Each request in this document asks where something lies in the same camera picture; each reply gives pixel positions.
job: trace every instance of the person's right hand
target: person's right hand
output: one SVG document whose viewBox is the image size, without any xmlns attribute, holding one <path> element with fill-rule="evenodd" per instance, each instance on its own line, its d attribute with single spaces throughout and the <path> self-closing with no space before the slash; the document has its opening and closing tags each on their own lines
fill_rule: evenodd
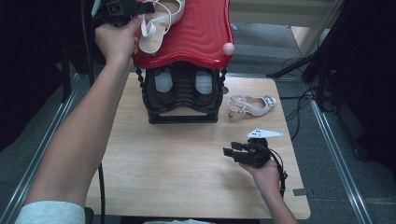
<svg viewBox="0 0 396 224">
<path fill-rule="evenodd" d="M 276 162 L 269 160 L 262 168 L 254 168 L 249 165 L 239 163 L 239 165 L 247 170 L 254 179 L 254 183 L 265 200 L 268 195 L 280 194 L 279 191 L 279 171 Z"/>
<path fill-rule="evenodd" d="M 106 59 L 106 65 L 115 64 L 122 69 L 129 69 L 133 65 L 135 37 L 142 22 L 142 16 L 131 19 L 121 28 L 110 24 L 103 24 L 95 29 L 95 42 Z"/>
</svg>

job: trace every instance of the high heel shoe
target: high heel shoe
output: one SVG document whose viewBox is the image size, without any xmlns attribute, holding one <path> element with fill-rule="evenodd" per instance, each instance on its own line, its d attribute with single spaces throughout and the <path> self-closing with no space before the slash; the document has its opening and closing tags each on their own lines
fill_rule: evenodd
<svg viewBox="0 0 396 224">
<path fill-rule="evenodd" d="M 233 114 L 245 114 L 248 113 L 254 117 L 259 117 L 266 114 L 276 105 L 276 99 L 269 95 L 263 97 L 250 97 L 247 95 L 234 95 L 231 97 L 231 101 L 228 102 L 228 108 L 230 117 Z"/>
<path fill-rule="evenodd" d="M 163 43 L 163 36 L 171 26 L 180 21 L 186 0 L 146 0 L 154 3 L 155 13 L 143 14 L 142 36 L 139 48 L 148 54 L 155 54 Z"/>
</svg>

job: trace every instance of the wooden table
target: wooden table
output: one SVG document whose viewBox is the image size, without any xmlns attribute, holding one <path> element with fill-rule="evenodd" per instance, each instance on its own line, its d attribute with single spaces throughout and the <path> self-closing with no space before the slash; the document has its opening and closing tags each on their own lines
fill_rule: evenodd
<svg viewBox="0 0 396 224">
<path fill-rule="evenodd" d="M 120 100 L 103 160 L 106 213 L 136 217 L 267 218 L 270 213 L 253 179 L 223 147 L 246 143 L 255 128 L 281 131 L 268 145 L 283 159 L 289 177 L 285 202 L 298 219 L 307 219 L 306 196 L 294 196 L 303 182 L 290 141 L 276 84 L 272 79 L 227 77 L 217 123 L 149 124 L 137 75 L 132 73 Z M 278 104 L 262 117 L 228 116 L 234 94 L 275 97 Z M 173 113 L 186 113 L 180 108 Z M 97 175 L 86 206 L 100 214 Z"/>
</svg>

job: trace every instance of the pink ball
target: pink ball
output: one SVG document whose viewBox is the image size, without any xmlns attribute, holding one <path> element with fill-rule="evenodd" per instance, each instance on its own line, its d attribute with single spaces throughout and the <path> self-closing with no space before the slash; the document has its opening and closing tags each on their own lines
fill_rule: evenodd
<svg viewBox="0 0 396 224">
<path fill-rule="evenodd" d="M 224 51 L 225 55 L 228 55 L 228 56 L 232 55 L 234 50 L 235 50 L 235 47 L 233 46 L 232 43 L 227 43 L 223 46 L 223 51 Z"/>
</svg>

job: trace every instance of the red shoe rack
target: red shoe rack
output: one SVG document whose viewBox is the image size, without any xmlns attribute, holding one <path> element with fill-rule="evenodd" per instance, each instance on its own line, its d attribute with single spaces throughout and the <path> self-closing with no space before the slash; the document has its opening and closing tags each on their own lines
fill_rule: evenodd
<svg viewBox="0 0 396 224">
<path fill-rule="evenodd" d="M 150 123 L 216 122 L 222 101 L 222 88 L 233 53 L 233 34 L 229 20 L 230 0 L 186 0 L 181 20 L 172 25 L 163 37 L 155 56 L 139 50 L 134 66 L 139 75 L 143 101 Z M 166 104 L 158 99 L 155 74 L 162 67 L 172 67 L 173 88 Z M 197 95 L 195 75 L 198 70 L 212 74 L 211 95 Z M 197 99 L 210 98 L 204 104 Z M 162 116 L 163 113 L 186 106 L 204 116 Z"/>
</svg>

